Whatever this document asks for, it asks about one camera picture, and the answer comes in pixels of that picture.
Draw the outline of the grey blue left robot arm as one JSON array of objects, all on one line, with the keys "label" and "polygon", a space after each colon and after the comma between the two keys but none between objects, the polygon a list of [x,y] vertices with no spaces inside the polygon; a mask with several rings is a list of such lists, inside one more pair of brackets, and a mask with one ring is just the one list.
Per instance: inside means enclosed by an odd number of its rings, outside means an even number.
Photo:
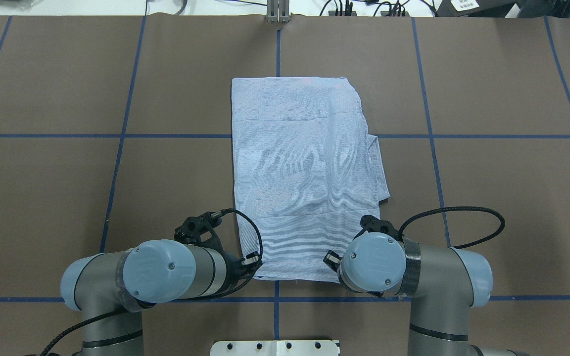
[{"label": "grey blue left robot arm", "polygon": [[142,312],[172,301],[226,297],[243,288],[262,265],[262,250],[235,258],[204,244],[150,240],[116,253],[73,262],[62,275],[60,293],[82,321],[59,334],[82,330],[80,356],[142,356]]}]

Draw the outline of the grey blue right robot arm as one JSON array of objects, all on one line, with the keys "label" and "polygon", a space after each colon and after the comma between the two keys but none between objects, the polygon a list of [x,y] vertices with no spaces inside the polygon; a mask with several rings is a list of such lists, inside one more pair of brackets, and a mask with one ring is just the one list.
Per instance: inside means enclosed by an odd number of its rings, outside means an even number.
[{"label": "grey blue right robot arm", "polygon": [[410,298],[410,356],[523,355],[469,343],[471,309],[488,303],[494,282],[479,253],[365,232],[342,256],[328,251],[324,263],[352,292]]}]

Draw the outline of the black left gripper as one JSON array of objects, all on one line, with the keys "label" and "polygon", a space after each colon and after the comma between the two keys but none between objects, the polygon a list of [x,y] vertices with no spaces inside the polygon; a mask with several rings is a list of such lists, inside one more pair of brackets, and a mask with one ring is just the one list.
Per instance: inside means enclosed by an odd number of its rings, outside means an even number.
[{"label": "black left gripper", "polygon": [[251,277],[253,265],[262,262],[262,255],[259,252],[252,252],[245,258],[225,252],[223,254],[226,262],[226,278],[223,284],[224,292],[236,292],[242,288]]}]

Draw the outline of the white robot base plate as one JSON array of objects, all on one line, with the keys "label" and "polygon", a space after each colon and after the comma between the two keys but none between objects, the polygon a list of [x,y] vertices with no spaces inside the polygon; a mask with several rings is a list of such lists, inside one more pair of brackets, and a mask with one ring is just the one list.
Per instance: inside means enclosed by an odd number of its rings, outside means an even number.
[{"label": "white robot base plate", "polygon": [[212,345],[211,356],[339,356],[334,340],[221,341]]}]

